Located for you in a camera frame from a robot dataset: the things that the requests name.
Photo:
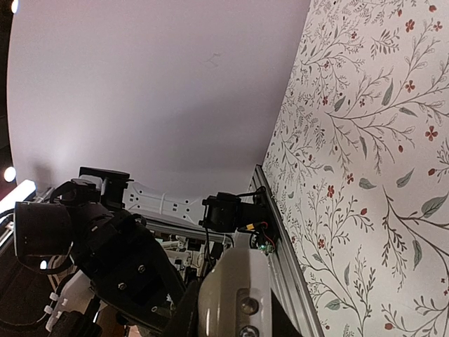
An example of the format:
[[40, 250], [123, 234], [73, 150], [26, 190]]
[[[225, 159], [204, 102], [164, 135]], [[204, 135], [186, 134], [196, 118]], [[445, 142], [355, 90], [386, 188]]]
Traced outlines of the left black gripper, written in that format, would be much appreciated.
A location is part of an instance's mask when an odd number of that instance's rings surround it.
[[169, 319], [152, 309], [167, 298], [178, 305], [186, 286], [153, 234], [134, 217], [114, 218], [93, 233], [89, 247], [95, 294], [128, 322], [165, 329]]

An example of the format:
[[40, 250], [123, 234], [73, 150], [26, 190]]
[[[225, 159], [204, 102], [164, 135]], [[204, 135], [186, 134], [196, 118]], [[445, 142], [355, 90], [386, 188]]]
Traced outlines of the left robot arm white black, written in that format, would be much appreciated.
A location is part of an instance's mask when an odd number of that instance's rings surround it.
[[56, 256], [62, 263], [47, 275], [76, 268], [52, 292], [42, 317], [2, 321], [1, 327], [101, 336], [94, 318], [107, 306], [122, 324], [153, 336], [273, 336], [266, 254], [233, 247], [214, 258], [205, 248], [201, 275], [183, 279], [145, 216], [126, 207], [126, 197], [138, 199], [129, 184], [127, 173], [83, 167], [47, 202], [17, 201], [1, 213], [1, 224], [13, 225], [21, 265], [32, 268], [33, 259]]

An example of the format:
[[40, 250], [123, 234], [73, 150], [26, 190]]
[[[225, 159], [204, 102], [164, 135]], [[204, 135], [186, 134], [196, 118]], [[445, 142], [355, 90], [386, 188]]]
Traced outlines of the floral patterned table mat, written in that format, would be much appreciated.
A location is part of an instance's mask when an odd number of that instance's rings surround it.
[[448, 2], [312, 1], [264, 173], [327, 336], [448, 335]]

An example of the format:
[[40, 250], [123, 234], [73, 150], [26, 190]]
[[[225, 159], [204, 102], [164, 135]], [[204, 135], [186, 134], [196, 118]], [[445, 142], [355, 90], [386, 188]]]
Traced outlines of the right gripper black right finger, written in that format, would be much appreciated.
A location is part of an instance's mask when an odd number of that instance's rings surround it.
[[282, 304], [271, 291], [272, 302], [272, 336], [273, 337], [302, 337], [295, 328]]

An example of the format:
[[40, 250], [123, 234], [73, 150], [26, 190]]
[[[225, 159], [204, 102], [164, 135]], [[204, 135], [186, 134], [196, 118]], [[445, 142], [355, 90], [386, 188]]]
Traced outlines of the aluminium front rail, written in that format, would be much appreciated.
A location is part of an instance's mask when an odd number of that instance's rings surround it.
[[323, 336], [323, 329], [311, 301], [293, 245], [260, 165], [255, 167], [250, 186], [255, 189], [266, 188], [264, 200], [271, 211], [272, 222], [277, 232], [276, 250], [269, 255], [270, 282], [276, 299], [301, 336]]

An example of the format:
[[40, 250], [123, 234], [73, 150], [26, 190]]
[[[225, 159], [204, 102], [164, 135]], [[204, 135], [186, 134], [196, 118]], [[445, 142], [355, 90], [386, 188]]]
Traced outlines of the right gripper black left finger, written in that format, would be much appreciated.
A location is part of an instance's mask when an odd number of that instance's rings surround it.
[[198, 280], [189, 283], [184, 296], [176, 307], [175, 314], [168, 323], [168, 336], [198, 336], [200, 287], [201, 283]]

